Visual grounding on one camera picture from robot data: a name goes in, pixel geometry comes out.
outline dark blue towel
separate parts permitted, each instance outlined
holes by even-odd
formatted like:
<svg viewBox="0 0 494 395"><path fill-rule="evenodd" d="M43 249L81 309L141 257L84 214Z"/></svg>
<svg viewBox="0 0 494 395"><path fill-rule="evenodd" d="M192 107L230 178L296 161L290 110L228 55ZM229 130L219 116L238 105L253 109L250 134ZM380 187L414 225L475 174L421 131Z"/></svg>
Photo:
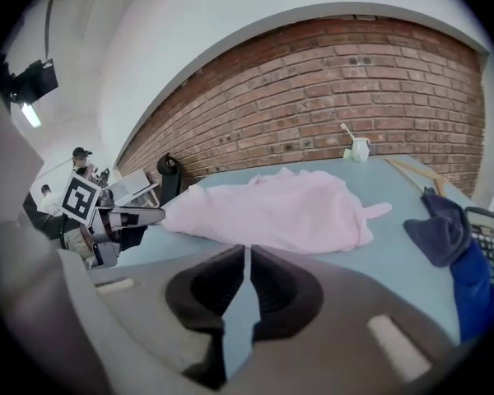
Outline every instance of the dark blue towel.
<svg viewBox="0 0 494 395"><path fill-rule="evenodd" d="M473 241L464 254L450 265L454 278L461 342L479 337L494 324L494 287L490 264Z"/></svg>

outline ceiling light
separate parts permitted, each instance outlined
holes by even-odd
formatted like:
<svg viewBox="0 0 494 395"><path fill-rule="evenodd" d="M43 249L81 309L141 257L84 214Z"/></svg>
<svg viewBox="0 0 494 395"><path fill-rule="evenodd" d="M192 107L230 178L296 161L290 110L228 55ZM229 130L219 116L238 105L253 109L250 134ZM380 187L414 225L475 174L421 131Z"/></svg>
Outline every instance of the ceiling light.
<svg viewBox="0 0 494 395"><path fill-rule="evenodd" d="M22 113L24 113L27 121L30 122L30 125L33 126L33 128L38 128L42 126L42 123L40 122L38 116L36 115L36 112L33 110L33 107L31 107L30 105L23 104Z"/></svg>

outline pink towel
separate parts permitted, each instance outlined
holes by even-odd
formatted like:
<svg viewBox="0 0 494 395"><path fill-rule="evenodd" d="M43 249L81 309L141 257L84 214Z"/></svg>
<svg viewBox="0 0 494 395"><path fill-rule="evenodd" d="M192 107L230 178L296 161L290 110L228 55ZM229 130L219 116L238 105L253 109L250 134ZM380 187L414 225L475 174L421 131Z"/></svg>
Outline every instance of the pink towel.
<svg viewBox="0 0 494 395"><path fill-rule="evenodd" d="M190 186L165 207L161 224L224 244L316 254L370 243L366 221L390 210L389 203L362 207L343 180L324 171L295 174L282 168L248 184Z"/></svg>

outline person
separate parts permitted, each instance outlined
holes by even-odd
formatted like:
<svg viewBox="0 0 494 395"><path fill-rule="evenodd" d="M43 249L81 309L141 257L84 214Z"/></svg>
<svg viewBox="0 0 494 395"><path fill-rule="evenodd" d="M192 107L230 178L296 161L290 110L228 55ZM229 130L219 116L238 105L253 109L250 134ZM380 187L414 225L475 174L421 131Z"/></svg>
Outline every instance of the person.
<svg viewBox="0 0 494 395"><path fill-rule="evenodd" d="M62 211L61 211L62 197L56 193L52 193L51 188L49 188L48 184L42 186L40 191L44 195L44 199L42 199L42 203L40 204L39 211L53 216L62 215Z"/></svg>

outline table surface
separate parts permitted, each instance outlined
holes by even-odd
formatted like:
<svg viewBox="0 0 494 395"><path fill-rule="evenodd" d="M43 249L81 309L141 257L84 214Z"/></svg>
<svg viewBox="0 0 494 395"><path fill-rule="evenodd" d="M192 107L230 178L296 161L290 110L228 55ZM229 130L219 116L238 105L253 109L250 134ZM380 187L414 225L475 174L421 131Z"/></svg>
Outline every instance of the table surface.
<svg viewBox="0 0 494 395"><path fill-rule="evenodd" d="M422 170L431 171L410 156L393 156ZM417 306L431 317L459 344L459 322L456 313L453 282L447 267L433 267L421 250L404 231L403 223L410 218L426 219L426 208L420 201L421 190L398 172L382 156L372 156L366 163L353 160L318 160L286 165L270 165L246 170L212 174L198 184L210 188L222 184L246 184L257 174L276 174L283 166L289 170L322 170L346 181L348 189L356 194L366 207L378 202L389 202L392 211L368 221L374 235L371 243L346 253L328 253L314 258L327 263L348 267L375 278L384 286ZM429 179L407 171L422 186L432 186ZM468 197L451 184L445 186L446 196L462 207L474 205ZM119 257L118 266L144 264L198 253L220 244L190 235L170 233L161 225L151 225L142 243ZM250 284L246 264L246 279L238 295L224 315L227 334L224 338L227 374L234 372L250 351L252 326L259 320L258 303Z"/></svg>

